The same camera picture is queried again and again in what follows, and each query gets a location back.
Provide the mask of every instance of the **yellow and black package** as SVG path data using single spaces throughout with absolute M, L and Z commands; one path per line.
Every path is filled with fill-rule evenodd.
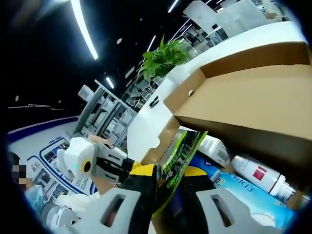
M 163 159 L 162 173 L 158 181 L 156 208 L 153 216 L 160 212 L 170 201 L 184 172 L 199 148 L 207 132 L 179 130 L 171 142 Z

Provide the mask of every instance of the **wall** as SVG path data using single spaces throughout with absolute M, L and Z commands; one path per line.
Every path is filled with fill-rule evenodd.
M 216 13 L 202 1 L 191 2 L 183 13 L 207 34 L 213 30 L 212 26 L 216 24 Z

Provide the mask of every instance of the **ceiling light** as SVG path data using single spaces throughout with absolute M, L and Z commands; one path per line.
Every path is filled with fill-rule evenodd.
M 178 34 L 178 32 L 180 32 L 180 30 L 187 24 L 187 22 L 190 21 L 190 19 L 188 19 L 180 28 L 179 30 L 177 30 L 177 32 L 174 34 L 174 36 L 170 39 L 170 41 L 168 41 L 168 43 L 170 43 L 174 38 L 175 36 Z
M 150 45 L 149 45 L 147 51 L 150 51 L 150 48 L 151 48 L 151 46 L 152 46 L 152 44 L 153 44 L 155 38 L 156 38 L 156 35 L 153 37 L 153 39 L 152 39 L 152 41 L 151 41 L 151 43 L 150 43 Z
M 109 86 L 113 89 L 113 88 L 114 88 L 114 85 L 113 85 L 111 79 L 109 79 L 109 77 L 107 77 L 107 78 L 106 78 L 106 81 L 107 81 L 107 83 L 109 84 Z
M 84 22 L 80 1 L 79 0 L 71 0 L 70 2 L 72 4 L 72 8 L 73 8 L 78 26 L 80 28 L 80 31 L 83 35 L 83 38 L 84 38 L 85 42 L 87 43 L 87 46 L 88 46 L 93 58 L 96 60 L 96 59 L 98 59 L 98 54 L 94 48 L 94 45 L 92 44 L 87 26 Z
M 171 5 L 171 7 L 170 7 L 170 9 L 169 9 L 169 11 L 168 11 L 168 13 L 170 13 L 170 12 L 173 10 L 173 8 L 176 6 L 176 4 L 177 4 L 178 1 L 179 1 L 179 0 L 175 0 L 174 3 L 172 3 L 172 5 Z

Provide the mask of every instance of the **cardboard box flap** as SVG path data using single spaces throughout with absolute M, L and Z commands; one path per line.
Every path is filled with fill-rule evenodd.
M 151 148 L 141 161 L 142 165 L 160 162 L 171 141 L 175 138 L 176 132 L 180 127 L 177 119 L 172 116 L 162 132 L 159 134 L 159 145 L 156 148 Z
M 201 67 L 206 78 L 272 65 L 310 64 L 304 42 L 268 44 L 226 56 Z
M 195 91 L 205 80 L 206 77 L 202 71 L 197 69 L 167 96 L 167 98 L 164 100 L 164 104 L 174 114 L 189 98 L 189 96 L 192 94 L 192 91 Z
M 267 66 L 207 79 L 175 116 L 312 140 L 311 101 L 310 66 Z

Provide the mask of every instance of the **person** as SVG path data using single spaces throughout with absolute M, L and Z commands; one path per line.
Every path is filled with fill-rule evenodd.
M 40 216 L 41 211 L 46 202 L 48 202 L 47 194 L 42 185 L 35 185 L 31 178 L 27 178 L 26 165 L 20 165 L 20 157 L 9 152 L 12 165 L 12 178 L 14 183 L 24 192 L 25 197 L 35 211 L 36 215 Z

